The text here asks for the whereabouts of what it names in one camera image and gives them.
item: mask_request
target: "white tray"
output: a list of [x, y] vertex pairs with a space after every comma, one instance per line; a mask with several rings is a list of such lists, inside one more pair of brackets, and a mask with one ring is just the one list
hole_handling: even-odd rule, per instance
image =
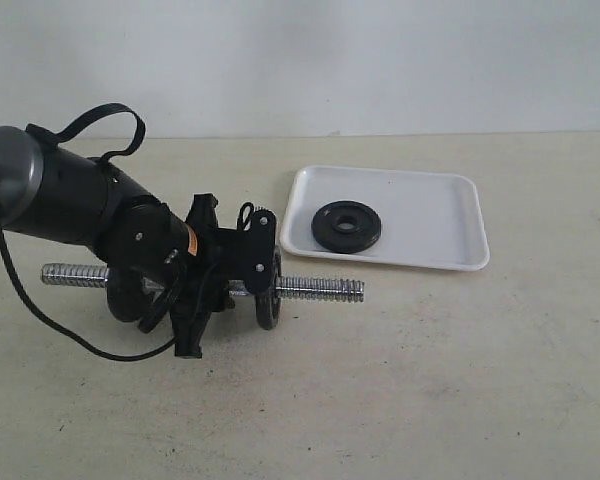
[[[364, 203], [380, 216], [382, 235], [368, 250], [332, 253], [314, 240], [314, 214], [338, 200]], [[296, 175], [280, 239], [289, 253], [308, 257], [465, 271], [489, 262], [478, 190], [451, 174], [306, 167]]]

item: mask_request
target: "threaded metal rod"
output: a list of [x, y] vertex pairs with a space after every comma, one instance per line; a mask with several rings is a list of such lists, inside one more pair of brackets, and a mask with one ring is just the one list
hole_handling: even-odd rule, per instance
[[[45, 285], [88, 288], [105, 288], [108, 278], [109, 268], [105, 266], [66, 263], [48, 263], [42, 267], [40, 275]], [[148, 279], [144, 281], [144, 288], [147, 292], [162, 290], [161, 285]], [[364, 282], [359, 280], [279, 277], [275, 288], [280, 298], [348, 303], [364, 301]], [[229, 282], [229, 293], [240, 297], [251, 295], [241, 280]]]

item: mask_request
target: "orange label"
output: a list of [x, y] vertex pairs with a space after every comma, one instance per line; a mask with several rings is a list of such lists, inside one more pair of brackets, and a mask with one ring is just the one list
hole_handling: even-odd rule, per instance
[[187, 251], [195, 257], [198, 255], [198, 236], [189, 225], [187, 225], [187, 230], [189, 230], [189, 248]]

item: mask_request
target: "beige table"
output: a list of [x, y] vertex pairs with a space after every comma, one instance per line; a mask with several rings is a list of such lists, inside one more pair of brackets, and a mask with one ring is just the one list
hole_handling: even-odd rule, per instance
[[[97, 154], [116, 141], [81, 141]], [[310, 164], [455, 172], [478, 185], [491, 263], [440, 273], [285, 256], [367, 282], [363, 305], [251, 301], [217, 316], [204, 359], [93, 357], [41, 325], [0, 263], [0, 479], [600, 479], [600, 134], [148, 141], [118, 162], [185, 214], [214, 192], [282, 217]], [[44, 287], [86, 250], [9, 235], [29, 291], [97, 345], [169, 336], [116, 322], [102, 291]]]

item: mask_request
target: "black strap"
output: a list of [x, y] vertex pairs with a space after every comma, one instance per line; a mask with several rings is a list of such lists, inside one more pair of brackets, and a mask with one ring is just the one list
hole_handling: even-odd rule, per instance
[[96, 159], [96, 163], [100, 165], [105, 165], [113, 157], [127, 157], [133, 154], [136, 150], [138, 150], [138, 148], [142, 144], [142, 141], [144, 140], [144, 135], [147, 131], [144, 122], [136, 112], [131, 110], [126, 105], [123, 105], [121, 103], [107, 103], [105, 105], [100, 105], [99, 107], [92, 108], [88, 112], [85, 112], [78, 118], [76, 118], [73, 122], [69, 124], [67, 128], [65, 128], [59, 133], [50, 132], [46, 128], [34, 124], [27, 125], [26, 132], [35, 137], [38, 141], [45, 143], [49, 147], [55, 148], [61, 143], [65, 143], [69, 140], [74, 139], [83, 130], [93, 125], [98, 120], [102, 120], [105, 117], [109, 117], [117, 113], [130, 113], [131, 115], [133, 115], [136, 119], [136, 132], [134, 133], [133, 139], [131, 140], [131, 143], [127, 148], [125, 148], [124, 150], [113, 150], [110, 152], [106, 152], [100, 158]]

